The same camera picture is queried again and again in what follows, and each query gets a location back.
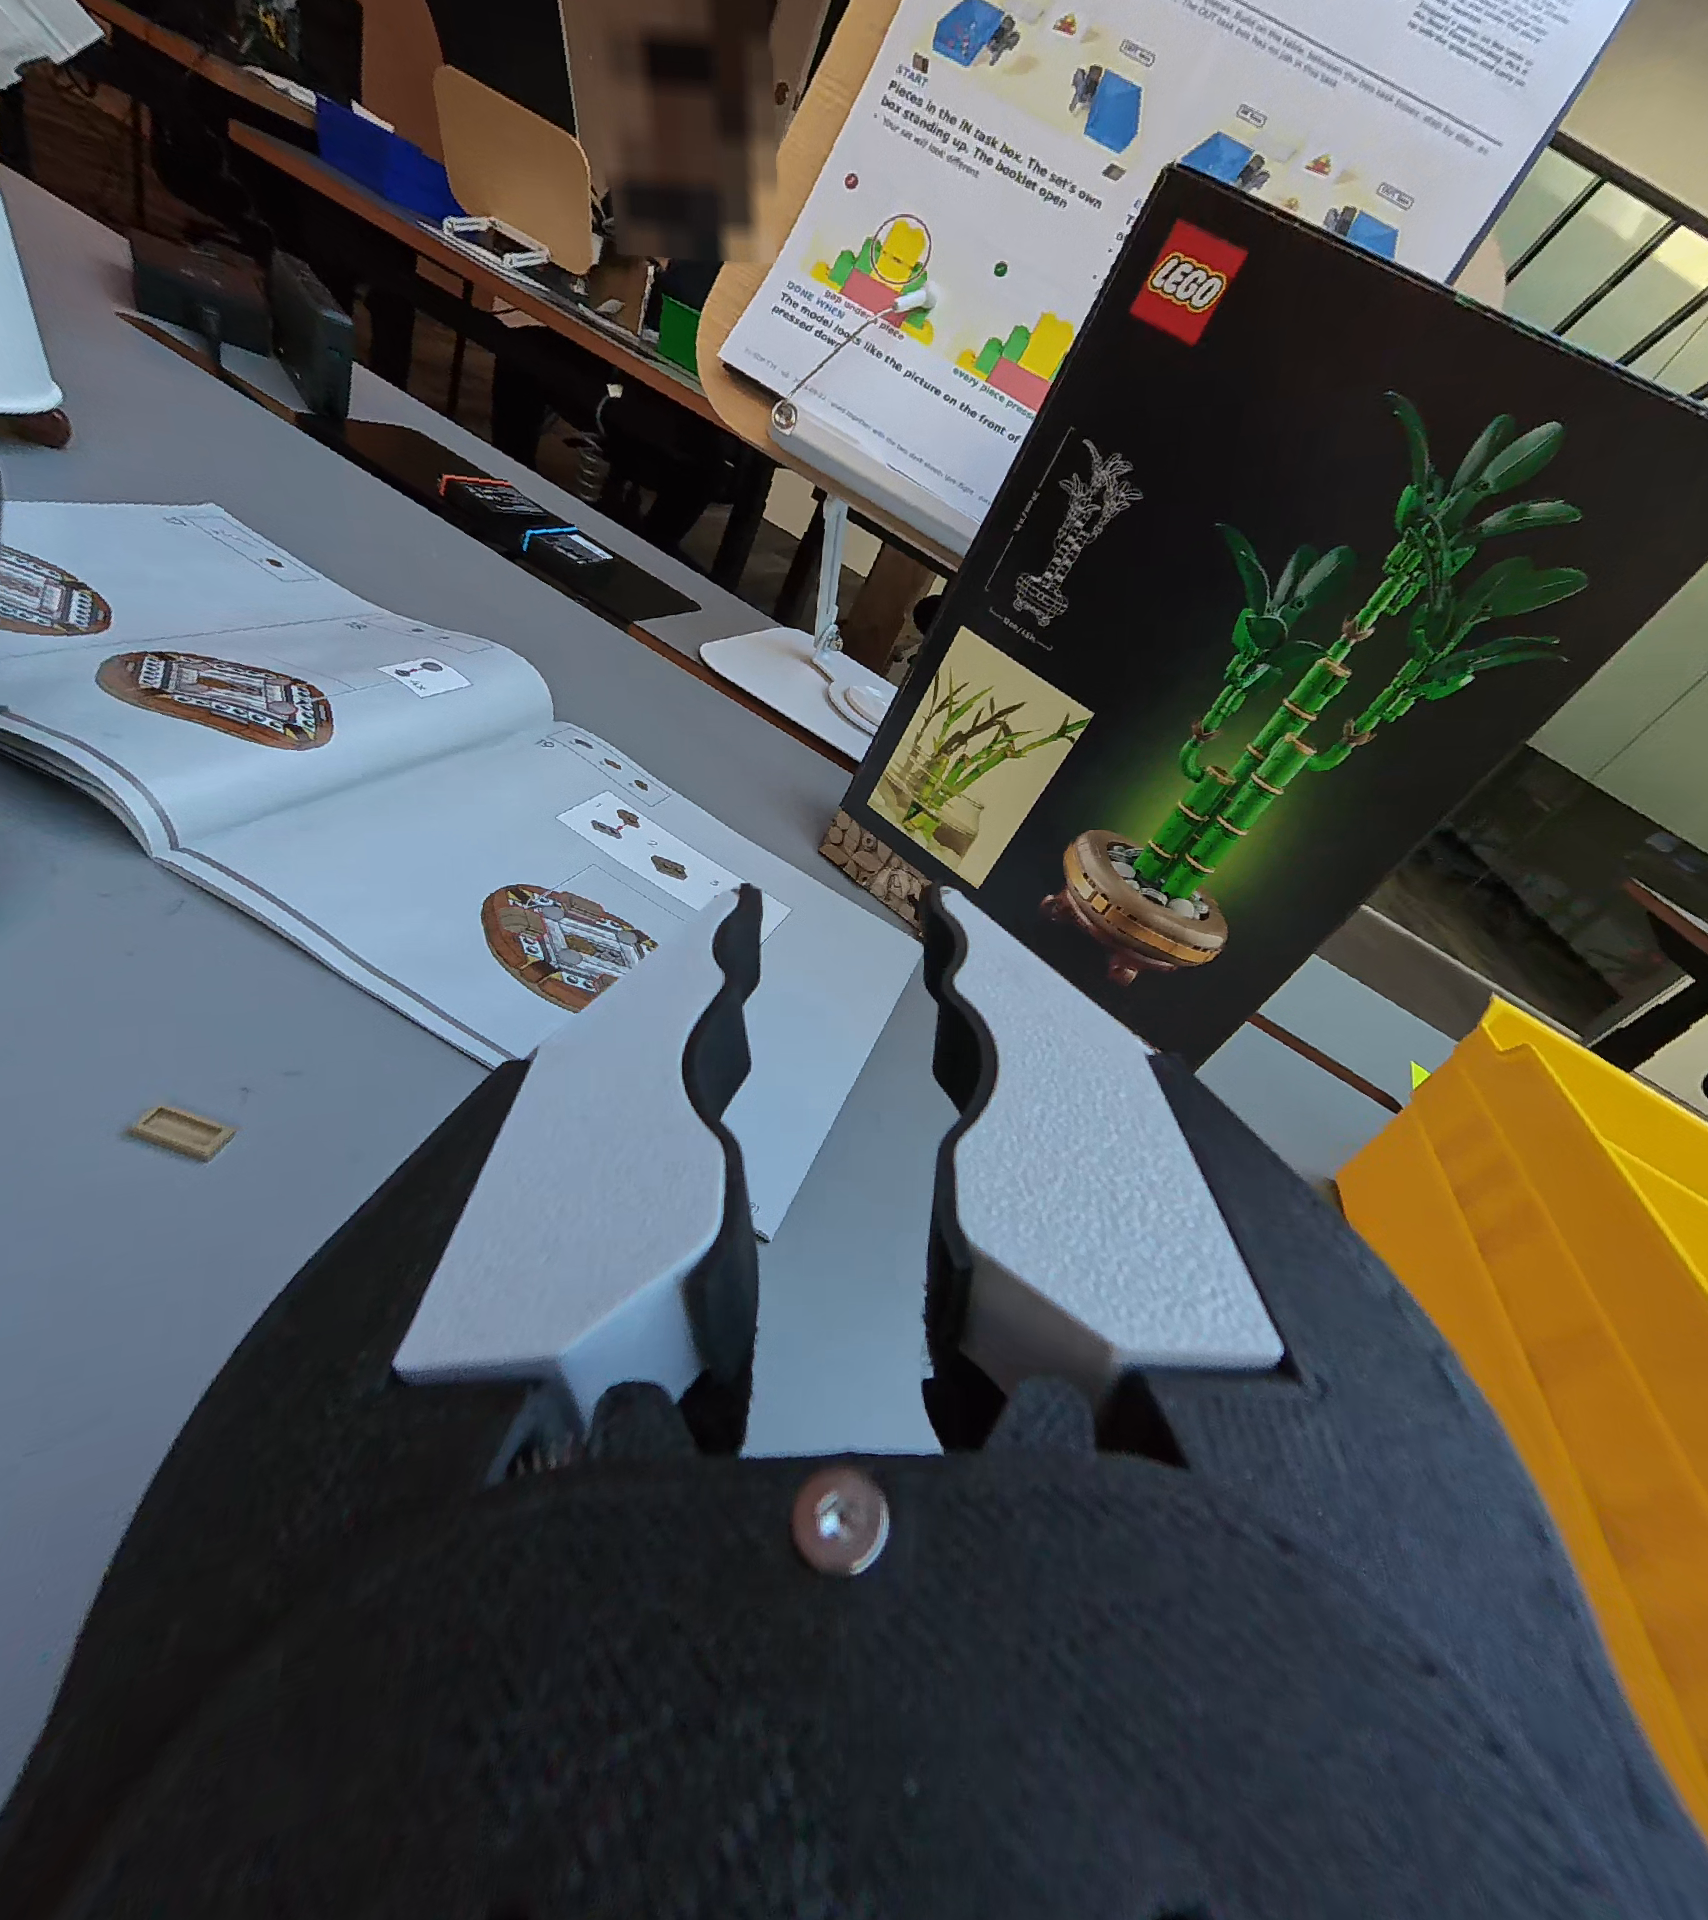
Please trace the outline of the light wooden chair back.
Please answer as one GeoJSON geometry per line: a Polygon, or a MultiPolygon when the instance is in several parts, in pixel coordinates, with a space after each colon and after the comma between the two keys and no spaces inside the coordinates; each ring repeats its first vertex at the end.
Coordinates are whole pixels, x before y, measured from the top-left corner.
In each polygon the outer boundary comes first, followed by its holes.
{"type": "Polygon", "coordinates": [[[597,271],[597,193],[594,159],[553,120],[476,88],[470,68],[431,68],[444,163],[463,211],[520,225],[553,271],[597,271]]]}

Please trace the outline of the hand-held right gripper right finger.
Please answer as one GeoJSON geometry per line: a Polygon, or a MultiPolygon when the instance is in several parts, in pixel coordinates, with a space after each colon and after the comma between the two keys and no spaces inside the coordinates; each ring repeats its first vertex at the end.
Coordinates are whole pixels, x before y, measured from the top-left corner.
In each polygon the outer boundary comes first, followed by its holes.
{"type": "Polygon", "coordinates": [[[932,1171],[924,1351],[941,1381],[1274,1372],[1282,1327],[1182,1137],[1153,1047],[989,926],[919,904],[932,1084],[955,1102],[932,1171]]]}

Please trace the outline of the tan lego tile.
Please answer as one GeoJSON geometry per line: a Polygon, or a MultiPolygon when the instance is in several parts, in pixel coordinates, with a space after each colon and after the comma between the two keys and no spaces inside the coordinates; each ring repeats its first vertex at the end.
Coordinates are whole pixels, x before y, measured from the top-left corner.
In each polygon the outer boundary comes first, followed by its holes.
{"type": "Polygon", "coordinates": [[[198,1110],[176,1110],[176,1102],[148,1102],[135,1125],[127,1125],[135,1144],[155,1144],[155,1149],[176,1149],[195,1167],[218,1159],[232,1144],[232,1125],[218,1114],[198,1114],[198,1110]]]}

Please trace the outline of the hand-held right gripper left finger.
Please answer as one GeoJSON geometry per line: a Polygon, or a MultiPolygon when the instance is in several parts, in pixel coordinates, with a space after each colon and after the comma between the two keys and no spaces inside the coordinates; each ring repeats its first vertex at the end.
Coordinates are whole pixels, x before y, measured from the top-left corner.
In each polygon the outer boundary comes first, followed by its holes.
{"type": "Polygon", "coordinates": [[[491,1137],[393,1372],[622,1381],[686,1391],[751,1372],[751,1224],[728,1102],[745,1091],[761,889],[704,904],[673,942],[553,1029],[491,1137]]]}

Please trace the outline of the black lego bamboo set box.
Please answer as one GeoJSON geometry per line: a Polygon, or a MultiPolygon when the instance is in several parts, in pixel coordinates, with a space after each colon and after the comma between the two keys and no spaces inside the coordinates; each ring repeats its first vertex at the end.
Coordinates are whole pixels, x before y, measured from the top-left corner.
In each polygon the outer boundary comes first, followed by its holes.
{"type": "Polygon", "coordinates": [[[1699,560],[1699,397],[1176,163],[848,816],[1204,1069],[1699,560]]]}

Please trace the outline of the black desk mat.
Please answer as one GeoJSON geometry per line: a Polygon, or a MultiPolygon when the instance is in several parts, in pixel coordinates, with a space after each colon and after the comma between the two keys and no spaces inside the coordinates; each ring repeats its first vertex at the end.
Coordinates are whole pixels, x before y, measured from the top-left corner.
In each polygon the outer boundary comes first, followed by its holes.
{"type": "MultiPolygon", "coordinates": [[[[381,477],[393,487],[406,487],[410,506],[431,506],[431,481],[452,477],[484,477],[476,463],[463,463],[452,450],[444,450],[423,424],[393,424],[393,419],[303,419],[316,444],[328,444],[334,458],[348,458],[356,472],[381,477]]],[[[669,591],[659,576],[644,576],[640,560],[615,560],[615,570],[540,570],[520,557],[512,540],[484,540],[491,557],[520,560],[528,576],[553,584],[561,598],[604,613],[615,623],[640,623],[640,617],[669,617],[669,613],[696,613],[696,598],[669,591]]]]}

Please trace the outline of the small black box orange stripe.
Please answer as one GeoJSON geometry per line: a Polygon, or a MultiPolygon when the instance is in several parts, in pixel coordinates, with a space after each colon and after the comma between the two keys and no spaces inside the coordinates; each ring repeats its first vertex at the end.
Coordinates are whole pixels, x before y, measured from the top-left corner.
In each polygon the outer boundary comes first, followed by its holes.
{"type": "Polygon", "coordinates": [[[553,527],[553,513],[540,513],[520,481],[500,477],[444,477],[431,481],[444,517],[484,530],[484,540],[512,540],[528,527],[553,527]]]}

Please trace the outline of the yellow plastic bin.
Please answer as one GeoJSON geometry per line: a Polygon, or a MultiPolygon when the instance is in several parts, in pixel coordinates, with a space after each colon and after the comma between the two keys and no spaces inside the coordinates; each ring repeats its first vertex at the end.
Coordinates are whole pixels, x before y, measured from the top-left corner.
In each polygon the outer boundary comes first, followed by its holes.
{"type": "Polygon", "coordinates": [[[1490,1002],[1339,1197],[1494,1403],[1708,1832],[1708,1114],[1490,1002]]]}

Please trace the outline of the long wooden table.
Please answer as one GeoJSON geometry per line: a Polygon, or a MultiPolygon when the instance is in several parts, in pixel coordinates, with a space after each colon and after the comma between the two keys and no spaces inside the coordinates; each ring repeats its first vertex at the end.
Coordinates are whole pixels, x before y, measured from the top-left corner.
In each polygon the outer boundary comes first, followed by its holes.
{"type": "Polygon", "coordinates": [[[615,370],[628,370],[634,385],[673,397],[686,414],[728,424],[731,444],[769,450],[769,419],[745,419],[731,424],[704,385],[690,370],[673,370],[669,353],[656,353],[640,332],[628,326],[604,326],[594,305],[578,298],[553,298],[545,282],[528,282],[512,271],[500,271],[491,258],[470,258],[452,246],[444,225],[410,223],[406,203],[362,193],[356,177],[339,177],[334,163],[250,128],[250,120],[224,120],[224,143],[266,159],[271,170],[298,177],[303,193],[317,193],[328,203],[356,211],[362,225],[381,225],[399,246],[410,246],[423,260],[444,260],[448,276],[470,276],[476,298],[504,298],[512,312],[553,326],[561,339],[604,353],[615,370]]]}

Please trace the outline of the blue plastic bin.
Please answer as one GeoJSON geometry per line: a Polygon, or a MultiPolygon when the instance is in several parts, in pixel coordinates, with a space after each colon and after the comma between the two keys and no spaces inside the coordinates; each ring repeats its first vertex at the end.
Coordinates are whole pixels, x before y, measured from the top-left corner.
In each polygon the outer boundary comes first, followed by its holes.
{"type": "Polygon", "coordinates": [[[334,163],[348,185],[406,203],[410,223],[452,223],[448,163],[431,163],[423,143],[393,134],[381,120],[316,102],[316,143],[317,163],[334,163]]]}

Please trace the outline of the open lego instruction booklet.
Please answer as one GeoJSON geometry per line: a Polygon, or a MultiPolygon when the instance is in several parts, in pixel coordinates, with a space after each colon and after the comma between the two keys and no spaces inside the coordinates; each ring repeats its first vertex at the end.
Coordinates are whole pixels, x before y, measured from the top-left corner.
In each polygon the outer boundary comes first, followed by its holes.
{"type": "Polygon", "coordinates": [[[484,1069],[761,889],[751,1232],[792,1217],[911,936],[553,720],[531,661],[362,606],[218,506],[0,513],[0,754],[484,1069]]]}

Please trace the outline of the black device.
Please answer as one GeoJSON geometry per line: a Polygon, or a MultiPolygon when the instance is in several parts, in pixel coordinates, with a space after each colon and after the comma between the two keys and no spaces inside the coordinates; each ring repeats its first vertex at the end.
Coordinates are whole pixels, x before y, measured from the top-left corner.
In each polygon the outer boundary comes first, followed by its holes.
{"type": "Polygon", "coordinates": [[[210,246],[186,246],[161,236],[127,236],[135,312],[195,326],[207,349],[271,353],[271,298],[256,260],[224,260],[210,246]]]}
{"type": "Polygon", "coordinates": [[[298,394],[303,414],[348,419],[356,394],[356,323],[334,305],[334,288],[298,258],[271,258],[271,349],[298,394]]]}

